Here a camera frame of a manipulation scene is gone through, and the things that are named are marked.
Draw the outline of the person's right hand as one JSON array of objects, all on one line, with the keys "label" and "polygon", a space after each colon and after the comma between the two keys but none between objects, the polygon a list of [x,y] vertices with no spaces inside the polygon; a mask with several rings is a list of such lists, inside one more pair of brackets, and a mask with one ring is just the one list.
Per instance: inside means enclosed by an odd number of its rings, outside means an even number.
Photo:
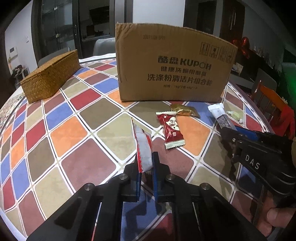
[{"label": "person's right hand", "polygon": [[257,223],[257,229],[269,236],[273,227],[286,228],[295,213],[295,208],[277,208],[273,195],[268,191]]}]

